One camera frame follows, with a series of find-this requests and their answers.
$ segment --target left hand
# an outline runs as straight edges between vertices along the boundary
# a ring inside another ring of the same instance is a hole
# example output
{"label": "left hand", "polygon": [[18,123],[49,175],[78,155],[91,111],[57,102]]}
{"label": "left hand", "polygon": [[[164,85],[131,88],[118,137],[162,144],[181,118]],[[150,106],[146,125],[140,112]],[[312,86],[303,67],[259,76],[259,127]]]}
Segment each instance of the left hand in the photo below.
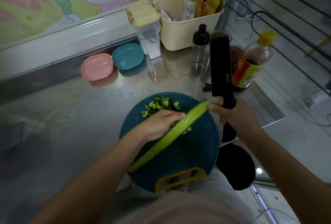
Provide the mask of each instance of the left hand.
{"label": "left hand", "polygon": [[178,120],[184,119],[185,115],[185,113],[160,110],[136,127],[144,133],[145,141],[149,142],[161,138]]}

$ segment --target pink bowl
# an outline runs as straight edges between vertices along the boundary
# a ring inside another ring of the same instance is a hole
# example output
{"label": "pink bowl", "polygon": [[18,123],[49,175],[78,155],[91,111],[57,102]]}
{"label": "pink bowl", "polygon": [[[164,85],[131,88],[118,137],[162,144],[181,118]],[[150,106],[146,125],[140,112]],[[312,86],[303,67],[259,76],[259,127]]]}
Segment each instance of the pink bowl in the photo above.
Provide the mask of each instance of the pink bowl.
{"label": "pink bowl", "polygon": [[112,57],[107,53],[100,53],[85,59],[81,74],[84,79],[95,81],[108,77],[113,69]]}

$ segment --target hand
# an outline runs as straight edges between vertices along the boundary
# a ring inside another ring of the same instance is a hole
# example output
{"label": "hand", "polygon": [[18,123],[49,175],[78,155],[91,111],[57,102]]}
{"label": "hand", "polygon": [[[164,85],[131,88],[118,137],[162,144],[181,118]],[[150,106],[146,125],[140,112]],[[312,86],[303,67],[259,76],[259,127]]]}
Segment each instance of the hand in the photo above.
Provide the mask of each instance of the hand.
{"label": "hand", "polygon": [[262,130],[252,109],[248,103],[242,99],[236,99],[236,105],[233,109],[222,107],[223,98],[220,97],[217,103],[210,104],[208,109],[219,114],[219,122],[225,125],[227,122],[236,130],[238,138],[247,138],[256,131]]}
{"label": "hand", "polygon": [[161,138],[178,120],[184,118],[185,113],[160,110],[136,127],[144,133],[145,140],[148,142]]}

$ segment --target bottle label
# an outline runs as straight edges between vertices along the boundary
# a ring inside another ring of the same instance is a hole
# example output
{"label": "bottle label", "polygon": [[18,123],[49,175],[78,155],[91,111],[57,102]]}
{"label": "bottle label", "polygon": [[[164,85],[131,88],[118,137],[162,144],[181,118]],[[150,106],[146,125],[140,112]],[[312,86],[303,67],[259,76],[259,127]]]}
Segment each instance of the bottle label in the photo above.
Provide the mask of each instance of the bottle label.
{"label": "bottle label", "polygon": [[234,67],[234,71],[232,74],[232,83],[235,86],[246,88],[249,86],[250,82],[259,74],[263,65],[254,65],[246,62],[244,57],[242,56],[236,66]]}

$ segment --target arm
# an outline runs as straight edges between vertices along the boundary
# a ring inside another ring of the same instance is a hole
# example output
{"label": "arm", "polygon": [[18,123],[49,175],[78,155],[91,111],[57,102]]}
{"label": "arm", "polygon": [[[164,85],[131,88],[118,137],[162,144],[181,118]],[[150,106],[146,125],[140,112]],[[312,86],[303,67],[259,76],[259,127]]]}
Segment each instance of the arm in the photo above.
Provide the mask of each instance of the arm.
{"label": "arm", "polygon": [[259,125],[249,105],[237,99],[234,109],[221,107],[223,99],[209,105],[237,131],[287,200],[302,224],[331,223],[331,188],[273,140]]}
{"label": "arm", "polygon": [[60,190],[30,224],[98,220],[143,145],[162,137],[184,117],[184,113],[161,110],[133,128],[101,159]]}

